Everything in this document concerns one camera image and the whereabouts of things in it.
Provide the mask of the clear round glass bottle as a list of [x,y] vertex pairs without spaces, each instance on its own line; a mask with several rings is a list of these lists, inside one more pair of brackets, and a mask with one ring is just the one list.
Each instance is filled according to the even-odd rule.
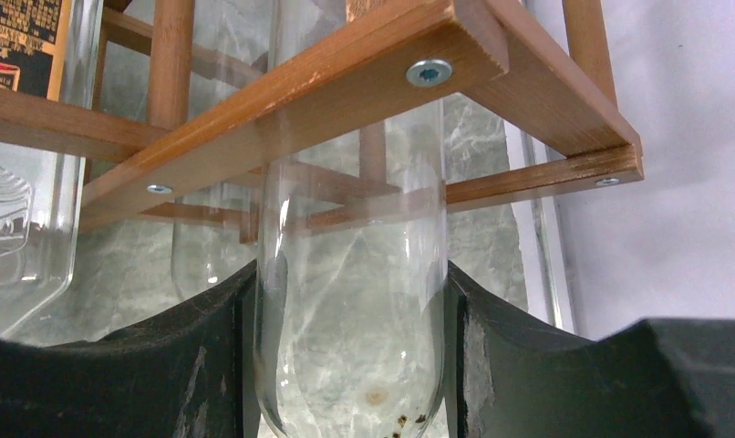
[[[361,16],[274,5],[279,68]],[[266,164],[253,344],[278,437],[421,437],[440,408],[442,104]]]

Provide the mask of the clear labelled liquor bottle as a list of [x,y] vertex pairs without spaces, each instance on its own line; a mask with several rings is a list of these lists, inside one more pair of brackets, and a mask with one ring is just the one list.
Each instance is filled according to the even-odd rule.
[[[0,1],[0,91],[89,109],[100,19],[99,1]],[[42,140],[0,139],[0,338],[69,286],[85,168]]]

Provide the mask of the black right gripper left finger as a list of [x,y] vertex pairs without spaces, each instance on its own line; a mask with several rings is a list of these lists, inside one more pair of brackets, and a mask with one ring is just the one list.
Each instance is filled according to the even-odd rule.
[[0,437],[255,437],[255,275],[96,341],[0,339]]

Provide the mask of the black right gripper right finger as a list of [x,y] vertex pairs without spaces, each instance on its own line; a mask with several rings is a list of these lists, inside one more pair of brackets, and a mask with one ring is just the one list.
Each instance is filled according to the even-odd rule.
[[598,341],[448,268],[452,437],[735,437],[735,319],[645,318]]

